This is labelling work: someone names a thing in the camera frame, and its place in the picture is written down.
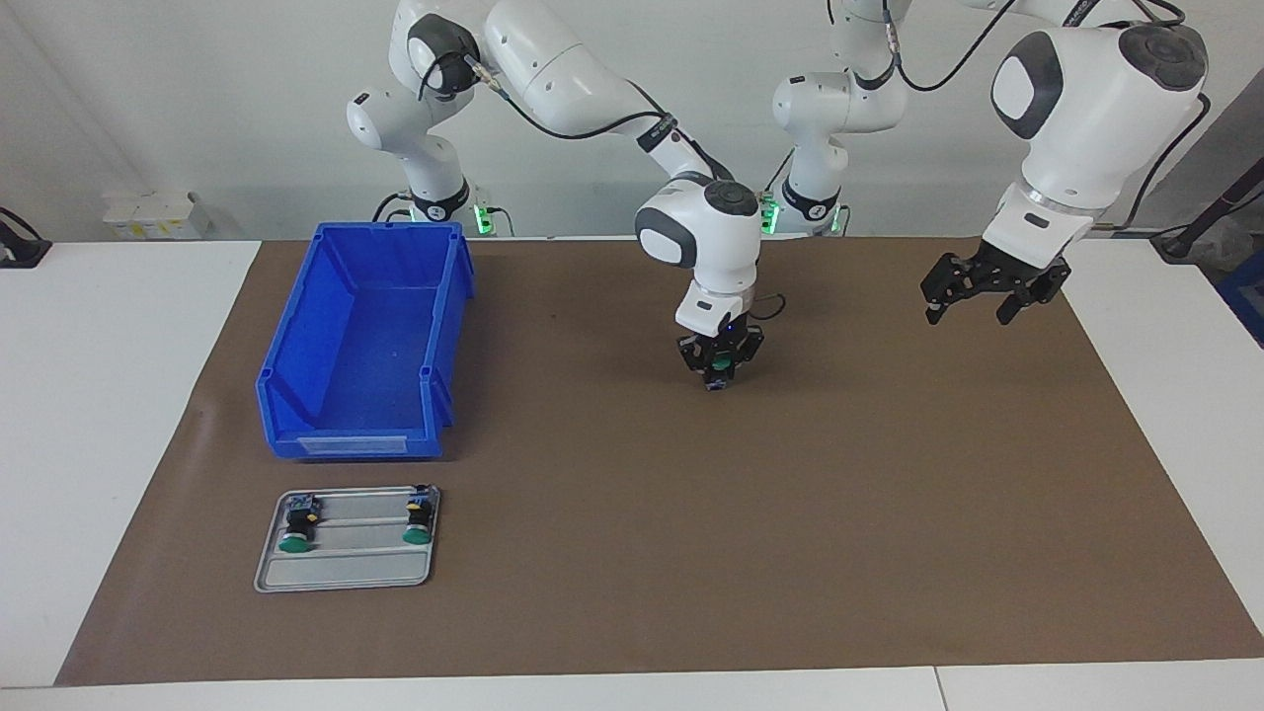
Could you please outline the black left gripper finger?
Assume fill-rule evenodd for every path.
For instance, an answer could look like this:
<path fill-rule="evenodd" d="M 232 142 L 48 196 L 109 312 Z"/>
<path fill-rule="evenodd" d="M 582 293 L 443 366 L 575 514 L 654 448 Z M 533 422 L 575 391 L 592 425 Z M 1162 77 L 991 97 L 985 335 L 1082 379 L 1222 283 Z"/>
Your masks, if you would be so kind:
<path fill-rule="evenodd" d="M 937 325 L 951 305 L 975 297 L 975 261 L 944 253 L 921 280 L 921 297 L 927 302 L 925 318 L 929 325 Z"/>
<path fill-rule="evenodd" d="M 1049 304 L 1071 276 L 1067 261 L 1054 261 L 1042 275 L 1031 280 L 1011 278 L 1007 283 L 1007 296 L 996 310 L 996 319 L 1007 326 L 1023 310 L 1035 304 Z"/>

